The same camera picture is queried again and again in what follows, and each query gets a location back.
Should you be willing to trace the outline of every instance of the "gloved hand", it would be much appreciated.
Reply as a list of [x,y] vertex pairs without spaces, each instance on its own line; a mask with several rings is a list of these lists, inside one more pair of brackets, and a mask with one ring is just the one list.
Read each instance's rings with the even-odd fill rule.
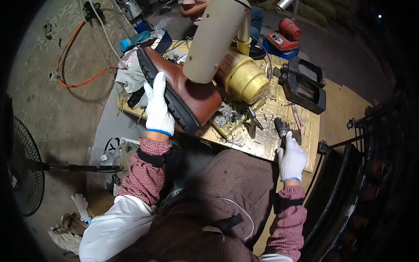
[[148,98],[148,105],[145,110],[147,121],[145,127],[147,131],[155,131],[172,136],[175,132],[175,119],[167,110],[164,100],[164,90],[166,89],[166,78],[163,72],[159,72],[153,82],[153,87],[149,83],[144,84],[144,90]]
[[283,148],[278,148],[278,164],[281,175],[281,182],[289,179],[301,181],[302,171],[307,164],[307,155],[304,150],[292,138],[291,131],[285,136],[285,152]]

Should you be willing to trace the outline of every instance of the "black rubber sole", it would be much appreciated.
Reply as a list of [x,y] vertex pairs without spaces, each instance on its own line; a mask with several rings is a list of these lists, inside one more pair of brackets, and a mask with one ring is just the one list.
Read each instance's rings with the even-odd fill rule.
[[[137,50],[137,56],[145,78],[147,79],[148,83],[153,86],[154,78],[158,73],[157,68],[154,66],[153,62],[148,57],[146,51],[143,48]],[[176,123],[181,126],[186,134],[194,135],[201,128],[201,125],[199,124],[198,119],[192,113],[190,108],[173,90],[169,83],[166,84],[164,98],[167,103],[167,108],[172,114]]]

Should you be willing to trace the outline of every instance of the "concrete floor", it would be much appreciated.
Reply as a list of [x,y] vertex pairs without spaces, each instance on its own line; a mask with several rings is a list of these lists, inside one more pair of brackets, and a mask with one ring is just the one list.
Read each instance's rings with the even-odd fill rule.
[[[107,31],[116,50],[125,38],[111,8],[102,3],[107,19]],[[189,19],[180,16],[178,5],[162,16],[152,15],[149,20],[156,25],[164,17],[172,17],[167,30],[173,39],[185,39],[191,32]],[[262,34],[276,30],[283,15],[265,12]],[[13,98],[15,115],[32,133],[44,161],[50,163],[86,164],[103,153],[104,145],[113,137],[136,139],[144,135],[144,122],[135,129],[126,126],[122,115],[116,117],[116,94],[111,92],[112,77],[106,73],[93,82],[76,89],[61,86],[54,77],[56,62],[65,43],[81,21],[78,1],[49,0],[40,10],[27,31],[15,58],[8,92]],[[42,29],[50,21],[52,40],[47,40]],[[303,31],[301,51],[310,61],[321,66],[327,78],[346,85],[361,97],[374,104],[391,93],[379,67],[358,47],[354,36],[332,23],[329,30],[297,21]],[[92,30],[105,53],[109,65],[114,57],[104,38],[102,28],[93,22]],[[106,68],[96,43],[86,26],[78,34],[66,58],[65,76],[71,84],[81,83]],[[136,119],[126,116],[132,127]],[[199,172],[212,159],[213,150],[199,142],[187,150],[188,170]],[[27,220],[29,228],[42,250],[51,261],[65,261],[63,250],[49,238],[47,230],[60,223],[61,216],[72,213],[74,205],[70,196],[86,189],[87,174],[46,172],[43,203]]]
[[[102,10],[105,27],[114,48],[124,38],[109,1]],[[67,41],[82,21],[79,1],[48,0],[29,26],[10,73],[8,93],[13,98],[14,115],[32,134],[43,161],[48,163],[87,164],[90,147],[102,111],[113,87],[113,76],[105,72],[79,88],[65,88],[55,77],[57,60]],[[52,26],[51,40],[43,25]],[[91,27],[105,60],[115,66],[118,59],[111,51],[97,21]],[[61,76],[78,84],[106,68],[97,44],[84,25],[73,42]],[[66,261],[64,250],[54,244],[47,231],[60,223],[61,216],[74,212],[70,196],[86,189],[86,174],[45,172],[45,194],[39,210],[26,218],[29,229],[50,261]]]

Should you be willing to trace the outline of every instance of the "jeans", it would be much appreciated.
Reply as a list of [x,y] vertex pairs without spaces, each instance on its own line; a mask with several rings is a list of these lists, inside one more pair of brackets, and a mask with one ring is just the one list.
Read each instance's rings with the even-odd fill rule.
[[252,38],[251,45],[256,45],[262,29],[264,11],[262,8],[252,6],[252,21],[250,27],[250,36]]

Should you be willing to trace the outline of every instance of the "blue water bottle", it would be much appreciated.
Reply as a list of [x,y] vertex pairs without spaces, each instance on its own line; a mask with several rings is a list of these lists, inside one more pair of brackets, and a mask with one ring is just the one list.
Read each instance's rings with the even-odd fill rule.
[[141,43],[147,39],[149,39],[151,36],[150,31],[144,31],[140,34],[136,34],[130,38],[124,39],[119,43],[119,47],[121,48],[122,52],[126,52],[128,49],[130,49],[131,46],[135,43]]

